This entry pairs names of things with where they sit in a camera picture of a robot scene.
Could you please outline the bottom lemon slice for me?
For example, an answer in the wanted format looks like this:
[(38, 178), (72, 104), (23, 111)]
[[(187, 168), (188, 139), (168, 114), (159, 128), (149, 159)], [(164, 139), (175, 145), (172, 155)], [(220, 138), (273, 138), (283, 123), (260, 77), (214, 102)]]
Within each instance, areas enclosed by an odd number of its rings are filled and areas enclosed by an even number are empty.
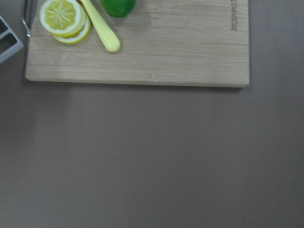
[(52, 37), (60, 43), (75, 44), (75, 43), (82, 41), (89, 34), (91, 27), (92, 27), (92, 24), (91, 24), (90, 19), (86, 18), (83, 28), (75, 35), (72, 35), (71, 37), (67, 37), (67, 38), (63, 38), (63, 37), (60, 37), (57, 35), (52, 35)]

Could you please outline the bamboo cutting board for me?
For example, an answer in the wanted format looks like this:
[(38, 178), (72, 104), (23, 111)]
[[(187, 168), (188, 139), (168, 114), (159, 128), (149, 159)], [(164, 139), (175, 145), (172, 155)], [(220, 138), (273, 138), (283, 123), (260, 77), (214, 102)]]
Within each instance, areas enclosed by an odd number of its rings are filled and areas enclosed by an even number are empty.
[(124, 18), (93, 2), (121, 42), (108, 52), (94, 29), (57, 42), (31, 0), (25, 77), (31, 81), (243, 88), (249, 85), (247, 0), (139, 0)]

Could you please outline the yellow plastic knife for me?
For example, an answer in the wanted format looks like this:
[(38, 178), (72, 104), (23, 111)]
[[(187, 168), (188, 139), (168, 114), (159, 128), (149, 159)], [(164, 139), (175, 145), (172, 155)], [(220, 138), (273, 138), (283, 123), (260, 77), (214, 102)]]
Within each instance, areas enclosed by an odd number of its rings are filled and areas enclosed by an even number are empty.
[(121, 47), (121, 42), (106, 21), (102, 18), (98, 10), (90, 0), (81, 0), (90, 20), (105, 49), (109, 52), (117, 52)]

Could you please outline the top lemon slice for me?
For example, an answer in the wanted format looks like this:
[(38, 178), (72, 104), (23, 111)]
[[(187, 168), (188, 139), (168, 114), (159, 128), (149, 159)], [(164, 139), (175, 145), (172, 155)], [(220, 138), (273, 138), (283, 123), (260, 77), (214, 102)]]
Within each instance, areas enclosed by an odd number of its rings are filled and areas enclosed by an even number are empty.
[(39, 19), (48, 32), (66, 38), (84, 27), (87, 15), (76, 0), (47, 0), (40, 7)]

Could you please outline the lemon slice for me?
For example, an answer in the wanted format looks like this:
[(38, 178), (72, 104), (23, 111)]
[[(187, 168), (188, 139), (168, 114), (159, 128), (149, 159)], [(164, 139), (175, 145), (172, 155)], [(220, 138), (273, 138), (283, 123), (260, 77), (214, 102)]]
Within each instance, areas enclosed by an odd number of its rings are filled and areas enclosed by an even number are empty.
[(71, 37), (67, 37), (67, 38), (63, 38), (63, 37), (60, 37), (57, 35), (52, 35), (52, 37), (60, 43), (75, 44), (75, 43), (82, 41), (89, 34), (91, 27), (92, 27), (92, 24), (91, 24), (90, 19), (86, 18), (83, 28), (75, 35), (72, 35)]
[(66, 38), (84, 27), (87, 15), (76, 0), (47, 0), (40, 7), (39, 19), (48, 32)]

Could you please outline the green lime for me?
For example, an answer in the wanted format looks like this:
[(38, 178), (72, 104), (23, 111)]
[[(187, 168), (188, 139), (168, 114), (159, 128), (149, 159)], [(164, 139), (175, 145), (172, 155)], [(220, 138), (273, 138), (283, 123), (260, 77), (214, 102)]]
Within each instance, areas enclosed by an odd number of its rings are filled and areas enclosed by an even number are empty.
[(136, 0), (100, 0), (106, 13), (115, 18), (127, 16), (135, 7)]

